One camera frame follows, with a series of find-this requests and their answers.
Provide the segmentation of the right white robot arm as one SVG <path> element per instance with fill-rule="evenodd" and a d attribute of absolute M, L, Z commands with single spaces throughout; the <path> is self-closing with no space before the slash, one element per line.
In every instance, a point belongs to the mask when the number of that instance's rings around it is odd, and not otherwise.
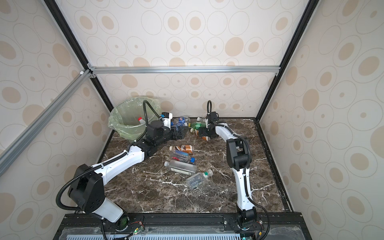
<path fill-rule="evenodd" d="M 261 230 L 255 234 L 255 240 L 264 240 L 271 228 L 268 211 L 257 204 L 252 197 L 250 184 L 250 165 L 252 153 L 247 138 L 235 133 L 227 123 L 219 119 L 212 111 L 212 101 L 207 102 L 206 127 L 200 135 L 209 138 L 220 137 L 226 142 L 227 163 L 234 173 L 237 187 L 237 223 L 241 230 L 248 230 L 253 223 Z"/>

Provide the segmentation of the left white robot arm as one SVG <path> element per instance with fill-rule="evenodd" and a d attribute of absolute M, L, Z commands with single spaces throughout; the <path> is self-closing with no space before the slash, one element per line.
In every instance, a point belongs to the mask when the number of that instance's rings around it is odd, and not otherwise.
<path fill-rule="evenodd" d="M 57 206 L 62 210 L 94 214 L 124 228 L 127 215 L 121 207 L 106 197 L 104 186 L 120 173 L 151 157 L 159 145 L 172 140 L 172 113 L 162 112 L 155 115 L 157 119 L 152 122 L 145 117 L 144 133 L 127 150 L 93 166 L 79 166 L 74 177 L 58 191 Z"/>

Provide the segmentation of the white red-capped milk bottle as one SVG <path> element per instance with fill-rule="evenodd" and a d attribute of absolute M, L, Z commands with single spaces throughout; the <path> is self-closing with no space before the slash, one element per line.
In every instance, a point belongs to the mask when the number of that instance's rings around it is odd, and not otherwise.
<path fill-rule="evenodd" d="M 145 118 L 139 117 L 138 121 L 139 121 L 140 125 L 146 125 L 147 124 L 147 121 Z"/>

